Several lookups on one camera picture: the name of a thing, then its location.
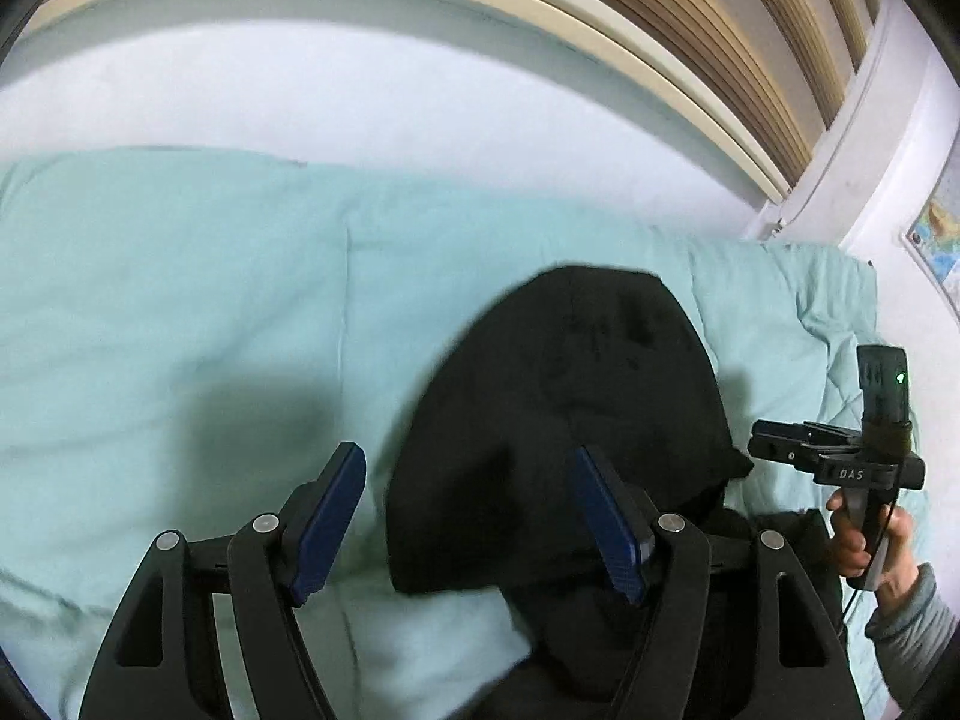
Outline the wall map poster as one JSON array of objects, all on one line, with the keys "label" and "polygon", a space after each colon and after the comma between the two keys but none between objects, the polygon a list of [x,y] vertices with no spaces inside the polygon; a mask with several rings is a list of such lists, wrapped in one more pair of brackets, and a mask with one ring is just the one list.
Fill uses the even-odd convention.
[{"label": "wall map poster", "polygon": [[958,317],[958,140],[953,140],[946,164],[929,199],[908,227],[908,249],[931,278],[940,296]]}]

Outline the black tracker with green light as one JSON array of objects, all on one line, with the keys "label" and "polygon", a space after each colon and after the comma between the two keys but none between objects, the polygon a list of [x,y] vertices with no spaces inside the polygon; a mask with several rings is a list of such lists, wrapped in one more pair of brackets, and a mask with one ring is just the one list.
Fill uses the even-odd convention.
[{"label": "black tracker with green light", "polygon": [[862,444],[887,457],[911,452],[910,383],[905,349],[861,344],[856,349],[862,392]]}]

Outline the white bed sheet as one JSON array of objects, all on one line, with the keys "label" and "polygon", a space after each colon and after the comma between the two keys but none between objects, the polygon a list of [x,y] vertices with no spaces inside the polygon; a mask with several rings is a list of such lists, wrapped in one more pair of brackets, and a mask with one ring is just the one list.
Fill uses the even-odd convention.
[{"label": "white bed sheet", "polygon": [[566,195],[740,236],[763,193],[622,78],[530,32],[331,21],[73,25],[2,68],[2,151],[198,146]]}]

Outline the light teal duvet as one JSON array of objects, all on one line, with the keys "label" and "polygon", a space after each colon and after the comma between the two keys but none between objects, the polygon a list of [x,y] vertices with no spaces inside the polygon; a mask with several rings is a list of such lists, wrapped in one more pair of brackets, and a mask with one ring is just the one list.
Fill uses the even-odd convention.
[{"label": "light teal duvet", "polygon": [[400,433],[460,333],[556,265],[658,275],[732,433],[859,418],[877,278],[833,247],[674,236],[578,200],[216,149],[2,167],[2,645],[75,717],[158,533],[223,535],[351,440],[368,488],[302,610],[338,715],[439,718],[529,647],[493,590],[423,600],[386,571]]}]

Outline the black hooded jacket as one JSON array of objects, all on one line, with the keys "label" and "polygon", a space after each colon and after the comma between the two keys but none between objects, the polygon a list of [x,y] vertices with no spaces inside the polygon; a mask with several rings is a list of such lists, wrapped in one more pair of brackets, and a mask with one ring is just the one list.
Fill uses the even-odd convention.
[{"label": "black hooded jacket", "polygon": [[[467,704],[469,717],[610,718],[641,612],[613,588],[573,499],[581,447],[709,536],[781,533],[846,645],[822,514],[746,517],[724,502],[752,463],[732,442],[682,306],[649,273],[563,266],[514,289],[462,337],[416,407],[387,489],[395,589],[494,587],[532,640]],[[713,700],[698,674],[692,718],[737,718],[755,614],[745,567],[711,578],[701,658],[727,681]]]}]

